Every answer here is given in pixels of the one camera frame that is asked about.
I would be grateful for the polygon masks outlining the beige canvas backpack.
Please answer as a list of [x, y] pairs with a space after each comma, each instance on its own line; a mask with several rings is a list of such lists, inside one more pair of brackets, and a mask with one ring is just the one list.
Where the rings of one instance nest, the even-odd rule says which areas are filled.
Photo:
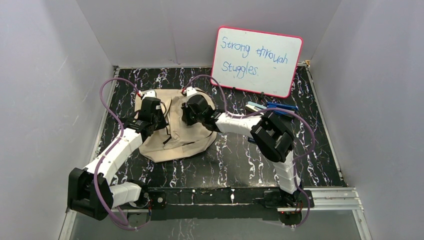
[[139, 152], [155, 163], [192, 157], [204, 152], [215, 140], [217, 133], [201, 123], [191, 126], [183, 122], [182, 106], [185, 97], [180, 89], [155, 89], [156, 97], [166, 111], [166, 128], [156, 130], [139, 147]]

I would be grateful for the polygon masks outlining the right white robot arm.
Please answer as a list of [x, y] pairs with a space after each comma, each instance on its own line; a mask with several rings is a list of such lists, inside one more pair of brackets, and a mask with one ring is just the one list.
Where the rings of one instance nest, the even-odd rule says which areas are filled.
[[200, 123], [212, 132], [233, 133], [253, 139], [261, 154], [274, 166], [282, 202], [288, 207], [295, 207], [301, 201], [298, 189], [301, 180], [294, 170], [294, 135], [277, 114], [269, 110], [253, 116], [231, 116], [223, 110], [214, 109], [199, 93], [187, 94], [181, 108], [182, 121], [188, 126]]

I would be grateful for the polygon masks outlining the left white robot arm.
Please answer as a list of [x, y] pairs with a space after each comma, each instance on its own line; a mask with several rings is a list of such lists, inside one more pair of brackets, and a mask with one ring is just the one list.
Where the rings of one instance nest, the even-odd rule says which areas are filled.
[[144, 96], [140, 109], [125, 118], [118, 118], [120, 133], [92, 162], [74, 168], [68, 177], [69, 209], [103, 220], [112, 209], [132, 203], [144, 208], [149, 203], [147, 187], [136, 180], [113, 185], [114, 175], [128, 157], [153, 135], [166, 127], [160, 99]]

